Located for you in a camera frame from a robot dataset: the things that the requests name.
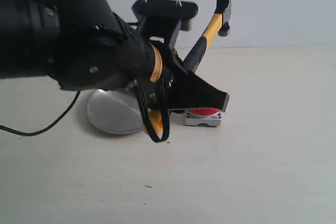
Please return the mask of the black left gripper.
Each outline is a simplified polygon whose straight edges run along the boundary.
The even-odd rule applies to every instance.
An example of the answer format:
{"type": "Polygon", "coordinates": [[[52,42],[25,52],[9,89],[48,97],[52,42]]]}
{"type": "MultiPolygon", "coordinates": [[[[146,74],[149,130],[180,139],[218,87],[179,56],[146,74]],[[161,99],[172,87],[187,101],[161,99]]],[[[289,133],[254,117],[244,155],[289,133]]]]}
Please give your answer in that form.
{"type": "Polygon", "coordinates": [[[165,105],[170,111],[212,108],[225,112],[229,94],[196,74],[179,57],[175,44],[188,20],[145,16],[135,29],[135,77],[150,108],[165,105]]]}

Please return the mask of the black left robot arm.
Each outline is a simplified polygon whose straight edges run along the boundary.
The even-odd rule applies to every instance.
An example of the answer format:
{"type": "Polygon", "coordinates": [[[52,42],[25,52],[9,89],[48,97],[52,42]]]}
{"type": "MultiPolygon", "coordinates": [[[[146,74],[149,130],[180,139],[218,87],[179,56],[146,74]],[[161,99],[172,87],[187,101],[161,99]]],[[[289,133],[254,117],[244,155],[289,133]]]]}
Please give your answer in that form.
{"type": "Polygon", "coordinates": [[[186,59],[177,36],[196,16],[193,2],[136,0],[135,23],[107,0],[1,0],[1,78],[48,76],[65,91],[122,88],[150,109],[214,108],[229,95],[196,75],[210,36],[226,36],[230,0],[217,0],[210,23],[186,59]]]}

